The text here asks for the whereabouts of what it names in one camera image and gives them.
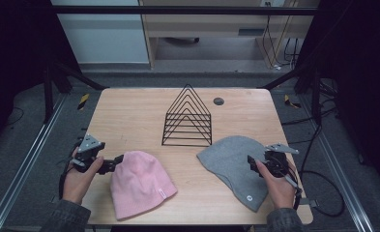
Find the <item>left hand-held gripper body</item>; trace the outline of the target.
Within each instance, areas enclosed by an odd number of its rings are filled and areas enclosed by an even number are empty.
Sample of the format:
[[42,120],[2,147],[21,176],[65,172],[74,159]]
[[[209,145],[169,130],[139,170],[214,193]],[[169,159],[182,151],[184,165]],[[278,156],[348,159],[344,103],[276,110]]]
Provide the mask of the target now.
[[104,147],[104,142],[87,133],[78,145],[77,152],[73,157],[74,168],[79,172],[87,171],[94,162],[98,152]]

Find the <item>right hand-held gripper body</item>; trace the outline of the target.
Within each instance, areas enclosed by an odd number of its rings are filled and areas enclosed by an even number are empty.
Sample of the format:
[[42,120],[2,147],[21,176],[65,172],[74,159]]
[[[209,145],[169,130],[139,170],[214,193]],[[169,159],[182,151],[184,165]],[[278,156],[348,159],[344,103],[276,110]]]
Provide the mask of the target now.
[[273,176],[280,178],[288,174],[289,164],[286,158],[287,153],[297,155],[299,151],[281,143],[265,147],[265,165]]

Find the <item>grey knit beanie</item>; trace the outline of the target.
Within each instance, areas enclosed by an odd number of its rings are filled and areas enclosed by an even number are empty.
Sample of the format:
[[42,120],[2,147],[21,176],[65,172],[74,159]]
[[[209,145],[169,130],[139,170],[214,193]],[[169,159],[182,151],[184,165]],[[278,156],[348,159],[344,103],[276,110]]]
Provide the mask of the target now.
[[201,151],[197,157],[248,209],[257,212],[268,194],[265,180],[250,169],[248,157],[264,160],[265,147],[241,135],[228,136]]

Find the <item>pink knit beanie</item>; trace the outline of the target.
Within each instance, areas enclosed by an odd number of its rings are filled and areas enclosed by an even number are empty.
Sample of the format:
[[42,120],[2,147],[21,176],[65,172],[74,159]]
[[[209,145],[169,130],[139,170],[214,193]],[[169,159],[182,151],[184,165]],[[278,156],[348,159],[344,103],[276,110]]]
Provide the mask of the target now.
[[151,211],[177,193],[161,163],[142,151],[124,154],[111,176],[110,189],[117,220]]

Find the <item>black wire rack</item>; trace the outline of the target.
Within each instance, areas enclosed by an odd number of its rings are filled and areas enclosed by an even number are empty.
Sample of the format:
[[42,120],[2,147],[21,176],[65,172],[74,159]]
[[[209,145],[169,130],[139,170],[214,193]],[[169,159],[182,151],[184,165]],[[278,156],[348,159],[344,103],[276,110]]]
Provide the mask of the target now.
[[209,147],[212,139],[212,114],[187,84],[165,113],[161,145]]

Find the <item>person's right hand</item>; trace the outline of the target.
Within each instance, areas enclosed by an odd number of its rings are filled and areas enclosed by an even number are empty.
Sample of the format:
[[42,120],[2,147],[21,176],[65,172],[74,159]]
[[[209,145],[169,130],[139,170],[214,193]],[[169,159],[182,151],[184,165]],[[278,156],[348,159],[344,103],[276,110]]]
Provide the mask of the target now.
[[285,177],[274,177],[268,168],[258,160],[256,162],[260,174],[263,176],[270,198],[275,209],[292,209],[295,199],[295,188],[289,184]]

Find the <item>person's left hand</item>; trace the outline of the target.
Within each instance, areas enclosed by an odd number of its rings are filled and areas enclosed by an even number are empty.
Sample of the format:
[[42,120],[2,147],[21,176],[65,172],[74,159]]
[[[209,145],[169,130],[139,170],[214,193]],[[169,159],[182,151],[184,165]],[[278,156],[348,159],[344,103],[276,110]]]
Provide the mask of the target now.
[[73,163],[71,162],[63,185],[62,198],[80,205],[97,171],[102,167],[102,164],[103,157],[98,157],[93,161],[89,169],[82,173],[74,169]]

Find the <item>yellow black tape strip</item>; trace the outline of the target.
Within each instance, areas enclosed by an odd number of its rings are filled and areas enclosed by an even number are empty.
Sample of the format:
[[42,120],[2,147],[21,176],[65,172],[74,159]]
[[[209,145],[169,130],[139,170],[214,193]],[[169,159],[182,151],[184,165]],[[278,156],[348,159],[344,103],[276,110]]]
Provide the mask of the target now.
[[301,108],[302,106],[299,103],[292,102],[288,95],[284,95],[284,103],[285,105],[289,105],[294,108]]
[[83,109],[84,108],[84,105],[85,105],[85,103],[87,102],[87,100],[89,99],[89,94],[84,94],[82,97],[81,97],[81,99],[80,99],[80,102],[79,102],[79,104],[78,104],[78,106],[77,106],[77,110],[81,110],[81,109]]

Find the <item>black metal stand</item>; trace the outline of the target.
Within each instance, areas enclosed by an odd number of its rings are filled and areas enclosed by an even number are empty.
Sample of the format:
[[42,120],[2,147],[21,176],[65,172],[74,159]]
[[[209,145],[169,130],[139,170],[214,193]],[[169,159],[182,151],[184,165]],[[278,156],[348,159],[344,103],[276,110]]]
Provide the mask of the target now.
[[301,65],[298,68],[282,75],[274,81],[262,86],[262,89],[272,90],[281,83],[297,77],[294,91],[297,94],[302,94],[311,88],[311,116],[317,125],[321,124],[321,104],[320,104],[320,72],[316,68],[311,68],[307,65]]
[[68,80],[68,76],[74,77],[95,90],[107,89],[92,79],[88,78],[81,72],[71,69],[60,62],[48,64],[43,70],[44,80],[44,123],[46,124],[53,115],[53,95],[52,84],[55,84],[60,93],[69,93],[73,86]]

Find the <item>dark curtain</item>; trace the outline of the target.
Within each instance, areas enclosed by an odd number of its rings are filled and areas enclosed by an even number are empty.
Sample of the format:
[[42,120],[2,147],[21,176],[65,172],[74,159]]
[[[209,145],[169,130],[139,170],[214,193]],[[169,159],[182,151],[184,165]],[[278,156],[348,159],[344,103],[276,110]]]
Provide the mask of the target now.
[[43,82],[44,52],[32,41],[27,21],[54,58],[80,70],[58,15],[43,10],[51,6],[51,0],[0,0],[0,132],[13,111],[15,96]]
[[337,105],[360,155],[380,176],[380,0],[320,0],[302,60],[317,44],[317,70],[337,83]]

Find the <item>white cabinet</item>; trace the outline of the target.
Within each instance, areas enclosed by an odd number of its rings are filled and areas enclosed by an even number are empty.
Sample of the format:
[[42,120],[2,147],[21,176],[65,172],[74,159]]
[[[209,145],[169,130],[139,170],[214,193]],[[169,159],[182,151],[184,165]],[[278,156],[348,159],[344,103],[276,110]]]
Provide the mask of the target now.
[[139,14],[58,14],[79,64],[148,64]]

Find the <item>black overhead crossbar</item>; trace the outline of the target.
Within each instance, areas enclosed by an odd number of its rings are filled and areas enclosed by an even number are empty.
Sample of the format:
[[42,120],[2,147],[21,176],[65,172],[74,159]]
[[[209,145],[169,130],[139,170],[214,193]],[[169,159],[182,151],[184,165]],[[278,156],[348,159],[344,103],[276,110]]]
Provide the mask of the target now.
[[317,8],[211,6],[53,6],[57,14],[96,15],[317,15]]

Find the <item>aluminium floor rail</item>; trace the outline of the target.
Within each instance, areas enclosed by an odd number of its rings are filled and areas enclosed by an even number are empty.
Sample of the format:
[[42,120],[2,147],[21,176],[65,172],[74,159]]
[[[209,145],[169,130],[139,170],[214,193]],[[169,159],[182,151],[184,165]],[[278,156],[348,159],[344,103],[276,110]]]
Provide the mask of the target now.
[[375,232],[368,215],[365,212],[363,205],[358,197],[358,194],[353,189],[346,173],[336,154],[330,145],[327,136],[322,131],[322,119],[327,117],[330,112],[335,112],[334,109],[325,109],[321,107],[321,124],[317,125],[311,116],[310,105],[307,97],[300,97],[305,113],[311,117],[311,125],[315,129],[315,137],[318,139],[321,154],[325,160],[323,166],[329,168],[329,172],[333,177],[333,183],[337,192],[341,196],[341,201],[344,208],[350,214],[358,232]]
[[62,111],[63,105],[67,99],[67,94],[59,94],[56,103],[53,106],[53,112],[46,123],[41,127],[32,146],[27,152],[24,161],[15,173],[8,189],[0,201],[0,230],[9,215],[16,199],[18,198],[37,158],[39,157],[44,144],[46,143],[56,121]]

